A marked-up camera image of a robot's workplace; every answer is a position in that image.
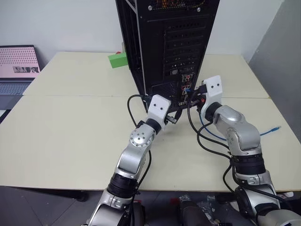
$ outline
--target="computer tower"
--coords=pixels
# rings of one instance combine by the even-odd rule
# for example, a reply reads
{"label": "computer tower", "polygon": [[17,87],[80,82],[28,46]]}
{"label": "computer tower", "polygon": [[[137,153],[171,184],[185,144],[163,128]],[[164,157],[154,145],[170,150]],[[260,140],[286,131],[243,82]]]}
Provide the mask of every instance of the computer tower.
{"label": "computer tower", "polygon": [[187,107],[219,0],[116,0],[127,60],[140,94]]}

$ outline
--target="laptop keyboard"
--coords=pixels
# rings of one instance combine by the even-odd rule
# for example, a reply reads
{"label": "laptop keyboard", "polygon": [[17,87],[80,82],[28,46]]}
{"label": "laptop keyboard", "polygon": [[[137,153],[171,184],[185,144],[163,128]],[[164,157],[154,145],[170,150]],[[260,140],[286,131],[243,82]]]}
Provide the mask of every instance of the laptop keyboard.
{"label": "laptop keyboard", "polygon": [[22,95],[29,83],[0,83],[0,95]]}

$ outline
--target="black cable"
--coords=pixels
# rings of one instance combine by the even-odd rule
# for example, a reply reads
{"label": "black cable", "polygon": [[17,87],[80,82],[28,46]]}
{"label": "black cable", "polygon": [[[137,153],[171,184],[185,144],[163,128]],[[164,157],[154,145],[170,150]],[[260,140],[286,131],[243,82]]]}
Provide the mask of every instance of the black cable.
{"label": "black cable", "polygon": [[137,189],[140,187],[142,181],[144,180],[144,178],[145,178],[147,172],[148,172],[149,169],[150,169],[150,166],[151,166],[151,165],[150,165],[150,164],[151,164],[151,151],[150,151],[150,150],[149,150],[149,157],[150,157],[150,159],[149,159],[149,164],[147,165],[147,168],[146,168],[146,170],[145,170],[143,176],[141,177],[141,179],[140,179],[140,181],[139,181],[139,183],[138,183]]}
{"label": "black cable", "polygon": [[229,147],[228,147],[226,144],[221,143],[221,142],[216,141],[216,140],[213,140],[213,139],[210,139],[210,138],[208,138],[208,137],[205,137],[205,136],[202,135],[202,134],[197,130],[197,128],[193,125],[193,122],[192,122],[191,116],[190,116],[190,108],[191,108],[191,101],[193,100],[193,98],[195,97],[195,95],[196,95],[196,92],[193,92],[193,94],[192,94],[192,96],[191,96],[191,98],[190,98],[190,100],[189,100],[189,102],[188,102],[188,105],[187,105],[187,115],[188,115],[188,120],[189,120],[189,123],[190,123],[191,127],[192,127],[193,130],[194,130],[199,136],[201,136],[202,138],[204,138],[204,139],[206,139],[206,140],[208,140],[208,141],[211,141],[211,142],[213,142],[213,143],[216,143],[216,144],[218,144],[218,145],[224,146],[225,148],[229,149]]}
{"label": "black cable", "polygon": [[223,180],[224,184],[226,185],[226,187],[227,187],[232,193],[234,193],[233,189],[228,185],[228,183],[227,183],[227,181],[226,181],[226,179],[225,179],[227,173],[229,172],[229,170],[230,170],[231,167],[232,167],[232,164],[231,164],[232,159],[231,159],[229,156],[227,156],[226,154],[223,154],[223,153],[220,153],[220,152],[216,152],[216,151],[213,151],[213,150],[211,150],[211,149],[209,149],[209,148],[206,148],[205,146],[203,146],[203,144],[202,144],[201,141],[200,141],[199,134],[201,134],[201,131],[202,131],[204,128],[206,128],[206,126],[209,126],[209,125],[211,125],[211,124],[212,124],[212,122],[210,122],[210,123],[208,123],[208,124],[202,126],[202,127],[199,129],[198,134],[197,134],[198,144],[199,144],[203,149],[205,149],[206,151],[209,151],[209,152],[211,152],[211,153],[213,153],[213,154],[218,154],[218,155],[223,156],[223,157],[226,157],[227,159],[230,160],[230,165],[229,165],[229,167],[226,169],[226,171],[224,172],[224,174],[223,174],[223,176],[222,176],[222,180]]}
{"label": "black cable", "polygon": [[131,99],[134,98],[134,97],[141,97],[141,98],[142,98],[143,95],[135,94],[135,95],[130,96],[130,97],[128,98],[128,100],[127,100],[127,110],[128,110],[128,113],[130,114],[131,119],[132,119],[132,121],[133,121],[135,127],[137,127],[137,124],[136,124],[136,122],[135,122],[135,119],[134,119],[134,117],[133,117],[133,115],[132,115],[132,112],[131,112],[131,109],[130,109],[130,101],[131,101]]}
{"label": "black cable", "polygon": [[[137,124],[136,124],[136,122],[135,122],[135,119],[134,119],[134,117],[133,117],[133,115],[132,115],[132,112],[131,112],[131,109],[130,109],[130,100],[131,100],[132,98],[134,98],[134,97],[143,97],[143,95],[138,95],[138,94],[132,95],[132,96],[130,96],[130,97],[128,98],[128,100],[127,100],[127,110],[128,110],[128,113],[130,114],[131,119],[132,119],[132,121],[133,121],[135,127],[137,127]],[[139,183],[137,184],[136,190],[135,190],[135,192],[134,192],[134,194],[133,194],[133,197],[132,197],[132,202],[131,202],[131,204],[130,204],[130,210],[129,210],[129,224],[131,224],[131,222],[132,222],[132,226],[135,226],[135,214],[134,214],[134,199],[135,199],[135,195],[136,195],[136,193],[137,193],[137,191],[138,191],[138,189],[139,189],[139,186],[140,186],[141,183],[143,182],[143,180],[144,180],[144,178],[145,178],[147,172],[149,171],[149,169],[150,169],[150,167],[151,167],[151,151],[150,151],[150,150],[149,150],[149,157],[150,157],[150,158],[149,158],[149,163],[148,163],[148,165],[147,165],[147,168],[146,168],[144,174],[142,175],[142,177],[141,177]]]}
{"label": "black cable", "polygon": [[226,154],[224,154],[224,153],[220,153],[220,152],[213,151],[213,150],[211,150],[211,149],[205,147],[205,146],[201,143],[200,138],[199,138],[200,135],[201,135],[201,131],[202,131],[206,126],[209,126],[209,125],[211,125],[211,124],[212,124],[212,122],[210,122],[210,123],[208,123],[208,124],[202,126],[202,127],[197,131],[197,132],[198,132],[198,134],[197,134],[198,144],[199,144],[203,149],[205,149],[206,151],[211,152],[211,153],[213,153],[213,154],[218,154],[218,155],[223,156],[223,157],[225,157],[225,158],[227,158],[227,159],[229,159],[229,160],[231,161],[231,157],[230,157],[230,156],[228,156],[228,155],[226,155]]}
{"label": "black cable", "polygon": [[193,98],[195,97],[195,95],[196,95],[196,92],[194,92],[194,93],[192,94],[191,99],[190,99],[190,101],[189,101],[189,103],[188,103],[188,106],[187,106],[187,114],[188,114],[188,120],[189,120],[189,123],[190,123],[191,127],[193,128],[193,130],[197,133],[198,144],[199,144],[203,149],[205,149],[206,151],[209,151],[209,152],[211,152],[211,153],[214,153],[214,154],[217,154],[217,155],[226,157],[227,159],[230,160],[230,165],[229,165],[229,167],[226,169],[226,171],[224,172],[223,177],[222,177],[222,178],[223,178],[223,181],[224,181],[224,183],[225,183],[225,185],[226,185],[226,187],[227,187],[231,192],[234,192],[234,191],[230,188],[230,186],[227,184],[227,182],[226,182],[226,180],[225,180],[225,177],[226,177],[227,173],[229,172],[229,170],[230,170],[231,167],[232,167],[232,177],[233,177],[233,180],[235,181],[236,184],[238,184],[239,186],[241,186],[241,187],[243,187],[243,188],[245,188],[245,189],[248,189],[248,190],[250,190],[250,191],[257,192],[257,193],[259,193],[259,194],[263,194],[263,195],[269,196],[269,197],[271,197],[271,198],[277,199],[277,200],[279,200],[279,201],[281,201],[281,202],[284,202],[284,203],[288,206],[288,208],[292,211],[291,205],[290,205],[285,199],[283,199],[283,198],[281,198],[281,197],[279,197],[279,196],[277,196],[277,195],[270,194],[270,193],[267,193],[267,192],[258,190],[258,189],[256,189],[256,188],[253,188],[252,186],[246,186],[246,185],[241,184],[241,183],[237,180],[237,178],[235,177],[235,166],[232,164],[232,159],[231,159],[228,155],[225,155],[225,154],[220,153],[220,152],[213,151],[213,150],[211,150],[211,149],[209,149],[209,148],[206,148],[205,146],[202,145],[202,143],[200,142],[200,138],[199,138],[200,136],[201,136],[202,138],[208,140],[208,141],[211,141],[211,142],[213,142],[213,143],[222,145],[222,146],[224,146],[224,147],[226,147],[226,148],[229,149],[229,147],[228,147],[227,145],[225,145],[225,144],[223,144],[223,143],[221,143],[221,142],[218,142],[218,141],[216,141],[216,140],[212,140],[212,139],[210,139],[210,138],[208,138],[208,137],[205,137],[204,135],[201,134],[201,131],[202,131],[204,128],[206,128],[207,126],[211,125],[212,122],[210,122],[210,123],[208,123],[208,124],[202,126],[199,130],[197,130],[196,127],[193,125],[193,122],[192,122],[191,116],[190,116],[190,106],[191,106],[191,101],[193,100]]}
{"label": "black cable", "polygon": [[232,168],[232,162],[230,161],[230,165],[229,167],[226,169],[226,171],[224,172],[223,176],[222,176],[222,180],[224,182],[224,184],[226,185],[226,187],[232,192],[234,193],[234,190],[227,184],[227,181],[226,181],[226,175],[227,173],[230,171],[230,169]]}
{"label": "black cable", "polygon": [[257,192],[257,193],[259,193],[259,194],[263,194],[263,195],[269,196],[269,197],[271,197],[271,198],[277,199],[277,200],[279,200],[279,201],[281,201],[281,202],[284,202],[284,203],[288,206],[288,208],[289,208],[291,211],[293,210],[292,207],[291,207],[291,205],[290,205],[290,204],[288,203],[288,201],[286,201],[285,199],[283,199],[283,198],[281,198],[281,197],[279,197],[279,196],[277,196],[277,195],[270,194],[270,193],[267,193],[267,192],[258,190],[258,189],[256,189],[256,188],[253,188],[252,186],[243,185],[242,183],[240,183],[240,182],[237,180],[236,176],[235,176],[235,167],[234,167],[234,165],[232,166],[232,177],[233,177],[233,180],[235,181],[235,183],[238,184],[239,186],[241,186],[241,187],[243,187],[243,188],[245,188],[245,189],[248,189],[248,190],[250,190],[250,191]]}

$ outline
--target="silver robot arm segment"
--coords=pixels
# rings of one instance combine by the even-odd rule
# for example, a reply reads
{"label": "silver robot arm segment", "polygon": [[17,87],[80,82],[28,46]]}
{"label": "silver robot arm segment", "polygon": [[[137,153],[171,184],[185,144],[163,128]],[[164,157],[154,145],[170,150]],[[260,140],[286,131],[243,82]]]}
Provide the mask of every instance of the silver robot arm segment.
{"label": "silver robot arm segment", "polygon": [[145,156],[159,131],[165,129],[171,102],[159,95],[152,97],[145,122],[132,131],[110,184],[103,191],[88,226],[124,226],[128,223],[128,207],[136,191]]}
{"label": "silver robot arm segment", "polygon": [[221,105],[219,76],[205,80],[204,84],[207,104],[204,104],[201,116],[213,122],[227,139],[235,178],[242,185],[235,190],[240,213],[246,218],[255,218],[260,226],[301,225],[301,216],[289,210],[280,210],[277,199],[251,191],[255,188],[277,195],[269,171],[264,166],[259,131],[246,121],[242,113]]}

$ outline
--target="white table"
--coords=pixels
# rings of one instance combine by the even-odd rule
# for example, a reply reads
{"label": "white table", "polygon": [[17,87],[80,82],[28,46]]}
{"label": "white table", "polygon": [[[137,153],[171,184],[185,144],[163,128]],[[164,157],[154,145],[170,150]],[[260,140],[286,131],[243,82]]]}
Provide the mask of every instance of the white table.
{"label": "white table", "polygon": [[[0,125],[0,185],[53,189],[104,189],[134,128],[126,97],[24,96]],[[267,98],[223,98],[260,132],[266,168],[276,190],[301,190],[301,145]],[[139,99],[131,105],[143,119]],[[198,115],[192,118],[199,125]],[[225,150],[204,141],[217,151]],[[168,124],[152,146],[153,161],[143,190],[227,191],[222,174],[229,162],[202,150],[186,113]],[[230,176],[227,180],[235,187]]]}
{"label": "white table", "polygon": [[[114,96],[137,94],[128,66],[112,69],[112,53],[60,52],[31,83],[24,95]],[[198,79],[220,75],[223,97],[268,98],[242,56],[206,55]]]}

